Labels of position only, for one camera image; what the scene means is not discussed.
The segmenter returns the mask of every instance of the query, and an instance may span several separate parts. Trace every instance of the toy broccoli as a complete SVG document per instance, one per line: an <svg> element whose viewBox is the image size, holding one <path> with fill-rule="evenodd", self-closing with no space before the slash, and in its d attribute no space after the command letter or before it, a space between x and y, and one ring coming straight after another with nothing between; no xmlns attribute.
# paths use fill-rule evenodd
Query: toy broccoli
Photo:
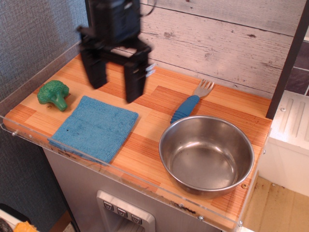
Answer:
<svg viewBox="0 0 309 232"><path fill-rule="evenodd" d="M64 111L68 105L64 98L69 94L69 87L61 81L50 81L46 83L38 93L40 104L53 103L60 110Z"/></svg>

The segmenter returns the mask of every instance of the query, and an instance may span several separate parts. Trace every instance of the wooden countertop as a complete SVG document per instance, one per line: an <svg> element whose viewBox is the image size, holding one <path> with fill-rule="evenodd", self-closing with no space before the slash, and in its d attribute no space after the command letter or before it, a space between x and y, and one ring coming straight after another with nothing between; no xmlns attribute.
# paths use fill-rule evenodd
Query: wooden countertop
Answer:
<svg viewBox="0 0 309 232"><path fill-rule="evenodd" d="M157 67L156 73L147 79L144 95L127 104L123 67L109 63L107 75L109 82L94 90L88 83L78 55L48 80L60 80L70 88L70 95L66 98L68 108L65 112L60 112L51 104L39 104L36 96L38 88L6 115L4 124L11 131L18 130L21 136L43 147L117 178L124 184L194 217L203 215L206 222L222 230L233 231L236 226L234 222L240 220L249 188L239 185L233 192L213 200L188 194L173 184L158 152L160 137L170 125L173 113L192 95L200 80ZM137 123L111 161L111 166L99 165L77 155L63 153L48 144L47 138L71 115L84 95L139 114ZM248 136L253 145L255 162L253 170L244 181L247 185L252 181L272 122L265 118L269 104L268 99L215 85L212 92L200 100L191 114L223 118Z"/></svg>

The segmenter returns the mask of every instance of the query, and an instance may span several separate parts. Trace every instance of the bowl rim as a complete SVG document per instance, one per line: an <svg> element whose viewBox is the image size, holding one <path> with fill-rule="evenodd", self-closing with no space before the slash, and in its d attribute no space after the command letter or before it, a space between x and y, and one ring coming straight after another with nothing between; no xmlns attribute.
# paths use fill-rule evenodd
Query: bowl rim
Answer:
<svg viewBox="0 0 309 232"><path fill-rule="evenodd" d="M173 128L175 127L177 124L180 124L182 123L183 121L187 121L187 120L191 120L191 119L195 119L195 118L210 118L210 119L214 119L214 120L218 120L218 121L221 121L231 127L233 127L235 130L237 130L240 135L244 138L246 144L248 145L249 147L249 152L252 156L252 160L251 160L251 163L250 163L250 166L249 166L249 169L247 170L247 172L245 173L245 175L243 176L242 179L238 180L236 183L230 185L230 186L227 186L227 187L224 187L224 188L199 188L199 187L196 187L196 186L192 186L192 185L189 185L181 180L179 180L173 173L172 171L167 167L167 165L165 164L165 162L163 161L163 155L162 155L162 141L163 139L165 138L166 134ZM177 121L173 122L171 125L169 125L165 131L163 132L163 134L161 135L161 138L160 138L160 141L159 141L159 155L160 155L160 159L161 159L161 162L164 166L164 168L167 170L167 172L176 180L178 181L179 183L183 184L184 186L190 188L190 189L194 189L194 190L199 190L199 191L202 191L202 192L215 192L215 191L225 191L225 190L229 190L229 189L234 189L237 185L239 185L241 182L243 182L247 177L248 175L250 174L251 170L252 170L252 167L254 165L254 150L253 150L253 146L250 142L250 140L248 139L248 137L246 136L246 134L240 129L238 128L237 126L235 126L234 124L232 124L231 122L225 120L225 119L222 119L222 118L219 118L219 117L215 117L215 116L208 116L208 115L194 115L194 116L187 116L187 117L183 117L181 119L178 119Z"/></svg>

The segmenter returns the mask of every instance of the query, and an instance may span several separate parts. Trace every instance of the white wood plank wall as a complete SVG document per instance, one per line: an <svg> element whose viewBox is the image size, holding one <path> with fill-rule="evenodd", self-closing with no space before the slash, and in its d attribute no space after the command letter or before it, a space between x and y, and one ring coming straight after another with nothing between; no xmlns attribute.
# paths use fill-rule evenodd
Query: white wood plank wall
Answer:
<svg viewBox="0 0 309 232"><path fill-rule="evenodd" d="M142 12L154 0L142 0ZM306 0L158 0L140 38L152 62L272 98Z"/></svg>

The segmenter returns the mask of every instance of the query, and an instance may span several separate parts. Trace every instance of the metal bowl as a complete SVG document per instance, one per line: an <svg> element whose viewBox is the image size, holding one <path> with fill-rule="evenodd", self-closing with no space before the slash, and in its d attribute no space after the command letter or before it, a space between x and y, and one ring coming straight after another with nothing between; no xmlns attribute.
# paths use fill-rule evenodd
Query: metal bowl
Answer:
<svg viewBox="0 0 309 232"><path fill-rule="evenodd" d="M212 116L189 116L170 125L159 143L162 163L187 192L206 199L230 193L250 173L254 152L236 126Z"/></svg>

